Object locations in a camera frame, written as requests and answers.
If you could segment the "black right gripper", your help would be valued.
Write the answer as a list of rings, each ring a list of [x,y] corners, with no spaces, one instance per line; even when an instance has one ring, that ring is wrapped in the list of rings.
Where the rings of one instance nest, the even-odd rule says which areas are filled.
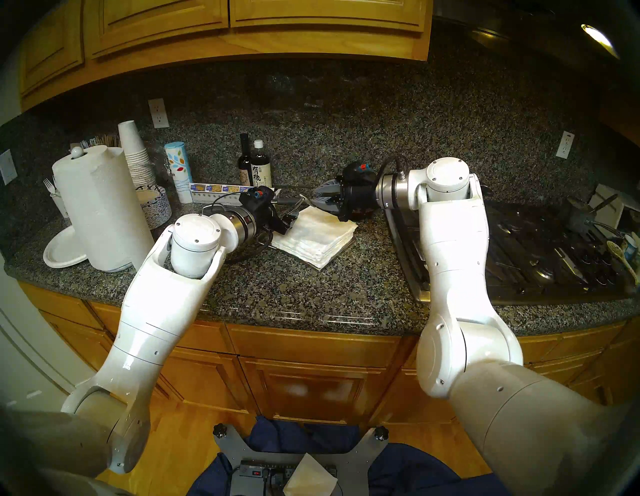
[[[361,220],[381,209],[377,187],[378,180],[328,180],[313,191],[321,210],[339,211],[339,220]]]

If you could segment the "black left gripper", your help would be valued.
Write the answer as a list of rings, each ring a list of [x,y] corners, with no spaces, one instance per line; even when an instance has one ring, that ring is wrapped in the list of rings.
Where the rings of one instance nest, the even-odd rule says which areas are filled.
[[[298,214],[285,214],[279,218],[277,213],[295,213],[300,209],[300,199],[280,199],[274,201],[250,201],[250,212],[254,217],[254,235],[262,232],[289,231],[298,219]]]

